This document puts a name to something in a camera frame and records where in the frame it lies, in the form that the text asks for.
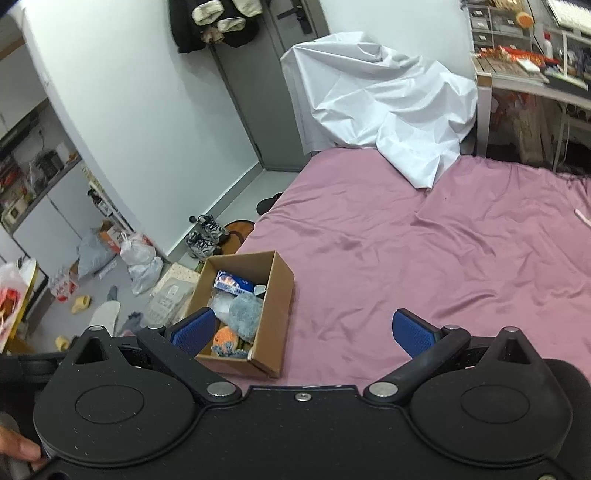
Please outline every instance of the pink bedsheet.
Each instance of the pink bedsheet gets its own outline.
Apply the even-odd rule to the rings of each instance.
[[[375,150],[314,157],[240,253],[277,250],[295,274],[282,385],[365,388],[409,360],[405,307],[473,335],[524,330],[591,377],[589,183],[462,157],[430,193]],[[243,387],[259,381],[240,381]]]

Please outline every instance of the kitchen cabinet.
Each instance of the kitchen cabinet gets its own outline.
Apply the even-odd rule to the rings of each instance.
[[[0,61],[0,85],[0,114],[6,130],[47,98],[26,45]]]
[[[91,228],[100,228],[104,218],[86,194],[90,187],[82,171],[84,166],[79,162],[47,194],[80,238]]]
[[[48,275],[69,268],[78,258],[80,237],[45,197],[27,215],[14,233],[15,240]]]

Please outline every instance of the orange object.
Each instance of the orange object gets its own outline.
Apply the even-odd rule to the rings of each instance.
[[[222,327],[213,336],[213,345],[218,346],[224,353],[232,353],[238,348],[238,335],[230,327]]]
[[[515,20],[521,28],[531,28],[534,26],[534,18],[526,12],[519,12],[515,16]]]

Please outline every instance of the cardboard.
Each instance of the cardboard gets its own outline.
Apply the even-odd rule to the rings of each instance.
[[[201,271],[188,314],[207,306],[219,270],[243,277],[255,285],[267,285],[261,322],[248,359],[212,356],[212,342],[209,342],[195,359],[221,374],[279,378],[294,289],[293,272],[277,252],[210,257]]]
[[[103,224],[100,226],[99,230],[100,238],[109,245],[109,248],[116,254],[121,253],[121,243],[123,242],[121,233],[122,229],[119,225],[114,224],[110,220],[103,220]]]

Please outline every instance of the bottle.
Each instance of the bottle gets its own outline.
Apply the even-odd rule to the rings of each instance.
[[[549,59],[554,58],[552,42],[550,41],[550,34],[548,32],[544,32],[544,55]]]

